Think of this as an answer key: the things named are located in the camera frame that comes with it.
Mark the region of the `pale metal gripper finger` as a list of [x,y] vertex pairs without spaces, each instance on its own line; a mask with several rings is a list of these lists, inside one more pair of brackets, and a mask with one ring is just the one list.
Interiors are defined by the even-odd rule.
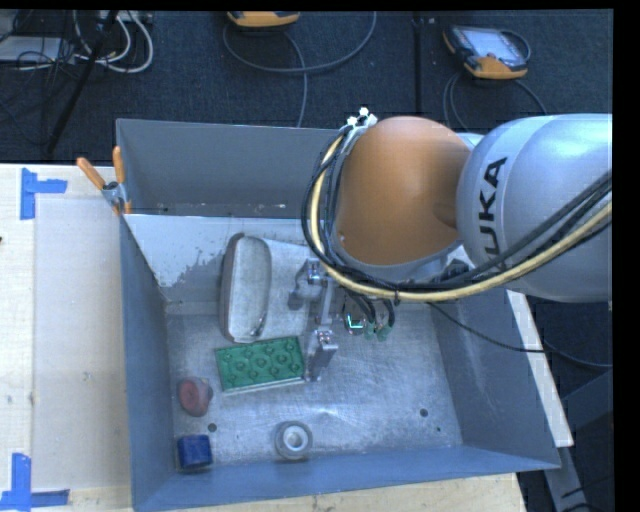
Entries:
[[328,368],[333,356],[339,348],[337,339],[331,329],[317,329],[309,337],[305,352],[305,380],[317,382]]
[[327,286],[328,277],[321,262],[316,258],[308,258],[295,274],[288,307],[299,310],[303,305],[319,300]]

